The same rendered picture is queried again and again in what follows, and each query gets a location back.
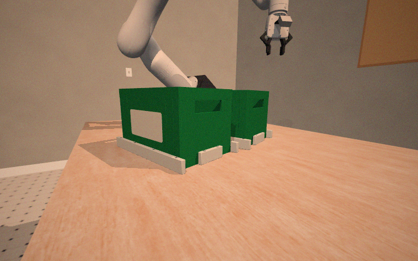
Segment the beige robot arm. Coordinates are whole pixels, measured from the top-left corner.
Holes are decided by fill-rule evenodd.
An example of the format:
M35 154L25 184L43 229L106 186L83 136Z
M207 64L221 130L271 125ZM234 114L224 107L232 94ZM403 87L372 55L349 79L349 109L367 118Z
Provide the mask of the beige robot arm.
M261 10L268 9L268 15L288 12L288 0L252 0ZM168 0L137 0L127 21L122 25L117 46L129 58L140 57L145 67L166 87L196 88L198 80L186 75L161 50L152 36L156 23ZM275 22L280 27L290 27L290 15L280 15Z

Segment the green crate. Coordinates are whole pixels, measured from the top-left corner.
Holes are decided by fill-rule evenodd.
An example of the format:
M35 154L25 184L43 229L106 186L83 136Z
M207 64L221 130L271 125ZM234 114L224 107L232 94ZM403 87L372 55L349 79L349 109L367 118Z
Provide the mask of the green crate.
M264 132L266 138L269 91L233 90L231 137L249 139Z
M232 89L119 89L123 138L198 164L198 152L231 150Z

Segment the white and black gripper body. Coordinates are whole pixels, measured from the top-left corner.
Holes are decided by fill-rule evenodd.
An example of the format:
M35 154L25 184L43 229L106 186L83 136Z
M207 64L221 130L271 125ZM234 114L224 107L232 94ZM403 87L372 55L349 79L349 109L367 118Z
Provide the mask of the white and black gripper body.
M280 41L280 39L285 39L288 37L289 27L280 27L279 24L275 24L275 22L279 19L280 15L287 14L285 12L279 11L272 13L267 17L265 27L265 31L267 31L267 34L265 35L266 40L268 40L268 38L272 38L271 41Z

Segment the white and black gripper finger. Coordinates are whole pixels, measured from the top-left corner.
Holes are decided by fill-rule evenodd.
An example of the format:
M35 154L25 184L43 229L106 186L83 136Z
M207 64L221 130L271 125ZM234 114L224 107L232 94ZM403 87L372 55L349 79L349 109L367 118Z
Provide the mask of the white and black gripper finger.
M265 35L267 34L267 31L265 31L262 36L260 37L260 39L263 41L263 43L266 45L266 53L267 55L269 55L271 53L271 45L270 42L272 40L272 38L268 38L268 40L265 39Z
M288 33L288 39L280 39L281 47L280 47L280 55L283 55L285 53L285 45L292 39L292 35Z

